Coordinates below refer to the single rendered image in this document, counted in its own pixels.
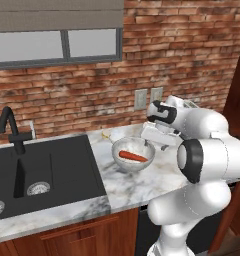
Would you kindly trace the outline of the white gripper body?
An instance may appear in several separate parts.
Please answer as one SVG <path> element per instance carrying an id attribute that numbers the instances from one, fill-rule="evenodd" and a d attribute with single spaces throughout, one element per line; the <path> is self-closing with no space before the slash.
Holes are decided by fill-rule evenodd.
<path id="1" fill-rule="evenodd" d="M 174 128 L 166 127 L 152 122 L 145 122 L 141 131 L 141 137 L 159 145 L 175 146 L 176 138 L 180 132 Z"/>

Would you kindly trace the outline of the orange carrot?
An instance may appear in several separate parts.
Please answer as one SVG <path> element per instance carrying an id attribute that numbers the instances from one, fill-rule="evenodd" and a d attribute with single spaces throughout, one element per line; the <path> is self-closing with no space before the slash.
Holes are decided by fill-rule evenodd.
<path id="1" fill-rule="evenodd" d="M 137 154 L 125 151 L 125 150 L 121 150 L 119 152 L 119 156 L 123 159 L 137 161 L 137 162 L 147 162 L 148 161 L 148 159 L 143 156 L 140 156 L 140 155 L 137 155 Z"/>

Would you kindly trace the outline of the grey bowl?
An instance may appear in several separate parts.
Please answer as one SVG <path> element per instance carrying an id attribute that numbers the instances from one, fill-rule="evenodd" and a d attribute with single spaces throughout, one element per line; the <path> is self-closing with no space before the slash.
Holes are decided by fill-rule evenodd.
<path id="1" fill-rule="evenodd" d="M 115 162 L 120 166 L 124 171 L 136 172 L 141 171 L 148 167 L 154 157 L 155 157 L 155 148 L 148 142 L 149 146 L 144 146 L 145 139 L 138 137 L 125 137 L 122 138 L 112 145 L 112 156 Z M 125 150 L 140 156 L 143 156 L 148 159 L 147 162 L 137 162 L 132 160 L 123 159 L 119 156 L 119 152 Z"/>

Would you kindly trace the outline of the black sink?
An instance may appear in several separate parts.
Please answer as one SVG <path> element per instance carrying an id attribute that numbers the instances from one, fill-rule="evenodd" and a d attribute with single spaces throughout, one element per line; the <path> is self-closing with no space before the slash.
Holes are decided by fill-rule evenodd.
<path id="1" fill-rule="evenodd" d="M 50 191 L 27 195 L 28 187 L 47 182 Z M 106 194 L 86 135 L 30 143 L 25 153 L 0 148 L 0 220 Z"/>

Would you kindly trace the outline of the brown wooden base cabinet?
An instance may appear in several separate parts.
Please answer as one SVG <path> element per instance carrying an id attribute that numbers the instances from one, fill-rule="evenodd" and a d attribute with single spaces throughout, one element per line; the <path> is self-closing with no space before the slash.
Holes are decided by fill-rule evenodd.
<path id="1" fill-rule="evenodd" d="M 233 189 L 231 201 L 223 211 L 209 253 L 213 253 L 220 248 L 228 229 L 231 229 L 235 235 L 240 236 L 240 182 Z"/>

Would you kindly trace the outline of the brown wooden cabinet front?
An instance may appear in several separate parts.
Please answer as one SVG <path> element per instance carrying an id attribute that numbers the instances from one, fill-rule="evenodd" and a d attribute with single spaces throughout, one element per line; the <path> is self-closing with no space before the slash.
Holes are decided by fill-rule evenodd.
<path id="1" fill-rule="evenodd" d="M 119 217 L 117 221 L 56 238 L 40 236 L 95 221 Z M 138 209 L 122 211 L 77 224 L 0 243 L 0 256 L 134 256 Z"/>

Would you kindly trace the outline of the black faucet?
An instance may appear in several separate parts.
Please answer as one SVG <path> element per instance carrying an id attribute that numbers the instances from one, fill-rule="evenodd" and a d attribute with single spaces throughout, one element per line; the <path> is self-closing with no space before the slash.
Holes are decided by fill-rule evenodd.
<path id="1" fill-rule="evenodd" d="M 6 125 L 10 124 L 12 133 L 8 135 L 10 143 L 14 144 L 14 149 L 17 155 L 25 153 L 25 147 L 23 142 L 32 139 L 31 132 L 20 133 L 16 124 L 16 120 L 13 111 L 10 107 L 5 106 L 0 116 L 0 134 L 6 132 Z"/>

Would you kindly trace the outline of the black dishwasher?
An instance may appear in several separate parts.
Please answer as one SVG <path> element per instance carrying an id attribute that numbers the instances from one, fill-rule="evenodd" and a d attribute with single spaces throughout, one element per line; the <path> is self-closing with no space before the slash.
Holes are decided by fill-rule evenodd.
<path id="1" fill-rule="evenodd" d="M 188 234 L 187 245 L 196 256 L 206 256 L 218 229 L 222 213 L 219 212 L 201 220 Z M 141 206 L 138 213 L 135 256 L 147 256 L 147 252 L 160 234 L 160 227 L 154 225 L 147 215 L 147 206 Z"/>

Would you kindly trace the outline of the grey window blind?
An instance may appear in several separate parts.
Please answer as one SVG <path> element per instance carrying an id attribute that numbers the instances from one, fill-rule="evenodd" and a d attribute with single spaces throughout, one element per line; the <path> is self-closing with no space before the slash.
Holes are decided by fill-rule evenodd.
<path id="1" fill-rule="evenodd" d="M 0 32 L 123 26 L 124 0 L 0 0 Z"/>

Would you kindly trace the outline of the grey wall outlet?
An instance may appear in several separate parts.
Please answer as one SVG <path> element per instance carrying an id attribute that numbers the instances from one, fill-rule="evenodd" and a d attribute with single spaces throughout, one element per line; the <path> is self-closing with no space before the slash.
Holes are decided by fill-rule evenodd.
<path id="1" fill-rule="evenodd" d="M 162 87 L 152 88 L 150 93 L 150 102 L 153 102 L 155 100 L 161 101 L 162 95 L 163 95 Z"/>
<path id="2" fill-rule="evenodd" d="M 134 99 L 135 110 L 144 110 L 146 108 L 146 97 L 147 97 L 146 89 L 139 89 L 135 91 L 135 99 Z"/>

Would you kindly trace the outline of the brown wooden wall cabinet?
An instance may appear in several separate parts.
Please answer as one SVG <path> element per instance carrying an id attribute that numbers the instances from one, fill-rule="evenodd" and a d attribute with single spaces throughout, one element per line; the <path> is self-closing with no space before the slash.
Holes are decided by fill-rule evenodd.
<path id="1" fill-rule="evenodd" d="M 228 120 L 230 134 L 240 138 L 240 56 L 224 106 L 223 115 Z"/>

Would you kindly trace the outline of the grey window frame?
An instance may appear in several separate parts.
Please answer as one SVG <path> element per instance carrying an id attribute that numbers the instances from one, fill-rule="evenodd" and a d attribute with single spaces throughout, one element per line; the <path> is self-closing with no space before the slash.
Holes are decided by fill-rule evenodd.
<path id="1" fill-rule="evenodd" d="M 122 60 L 122 28 L 0 32 L 0 70 Z"/>

